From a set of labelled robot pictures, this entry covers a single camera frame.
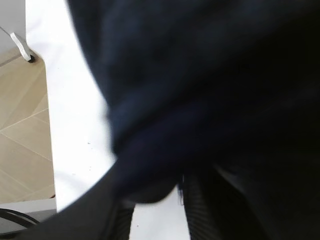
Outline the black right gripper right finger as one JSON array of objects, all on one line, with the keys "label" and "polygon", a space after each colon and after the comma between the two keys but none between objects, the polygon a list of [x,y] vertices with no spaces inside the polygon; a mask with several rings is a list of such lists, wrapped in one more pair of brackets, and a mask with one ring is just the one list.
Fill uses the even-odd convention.
[{"label": "black right gripper right finger", "polygon": [[192,240],[317,240],[320,178],[315,171],[207,166],[179,185]]}]

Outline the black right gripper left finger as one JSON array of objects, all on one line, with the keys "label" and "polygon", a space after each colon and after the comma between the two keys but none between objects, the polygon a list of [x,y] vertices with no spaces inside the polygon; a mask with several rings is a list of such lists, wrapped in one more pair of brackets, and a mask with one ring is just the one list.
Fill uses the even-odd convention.
[{"label": "black right gripper left finger", "polygon": [[135,185],[137,168],[116,162],[73,204],[20,235],[21,240],[128,240],[134,204],[124,197]]}]

